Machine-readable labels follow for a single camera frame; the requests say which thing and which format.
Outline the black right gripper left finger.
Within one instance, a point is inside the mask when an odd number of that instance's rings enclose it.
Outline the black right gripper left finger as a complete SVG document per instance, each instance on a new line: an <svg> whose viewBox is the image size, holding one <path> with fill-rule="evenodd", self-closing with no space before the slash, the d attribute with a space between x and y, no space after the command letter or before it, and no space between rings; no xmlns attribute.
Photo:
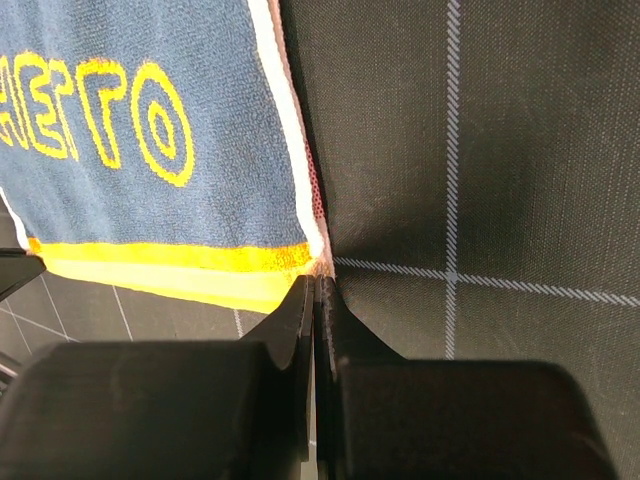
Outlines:
<svg viewBox="0 0 640 480"><path fill-rule="evenodd" d="M238 340L54 344L1 403L5 479L296 479L314 280Z"/></svg>

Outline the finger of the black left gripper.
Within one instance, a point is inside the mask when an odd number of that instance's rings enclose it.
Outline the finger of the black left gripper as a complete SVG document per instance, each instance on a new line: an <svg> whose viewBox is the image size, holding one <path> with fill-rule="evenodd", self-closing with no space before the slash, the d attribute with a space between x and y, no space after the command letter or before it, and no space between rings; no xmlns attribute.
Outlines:
<svg viewBox="0 0 640 480"><path fill-rule="evenodd" d="M24 287L46 270L37 256L19 248L0 250L0 301Z"/></svg>

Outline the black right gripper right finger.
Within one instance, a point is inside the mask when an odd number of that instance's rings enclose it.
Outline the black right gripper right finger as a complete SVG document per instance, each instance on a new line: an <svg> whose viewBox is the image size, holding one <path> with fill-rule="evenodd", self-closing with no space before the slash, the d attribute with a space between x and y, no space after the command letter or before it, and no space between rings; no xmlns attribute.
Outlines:
<svg viewBox="0 0 640 480"><path fill-rule="evenodd" d="M584 393L539 361L410 360L316 282L322 479L613 479Z"/></svg>

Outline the yellow patterned towel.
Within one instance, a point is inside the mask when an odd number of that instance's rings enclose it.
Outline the yellow patterned towel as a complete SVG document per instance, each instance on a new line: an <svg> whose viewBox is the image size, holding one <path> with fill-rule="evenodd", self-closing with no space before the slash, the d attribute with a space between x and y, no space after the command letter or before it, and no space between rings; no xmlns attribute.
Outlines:
<svg viewBox="0 0 640 480"><path fill-rule="evenodd" d="M333 271L275 1L5 1L1 197L56 275L273 311Z"/></svg>

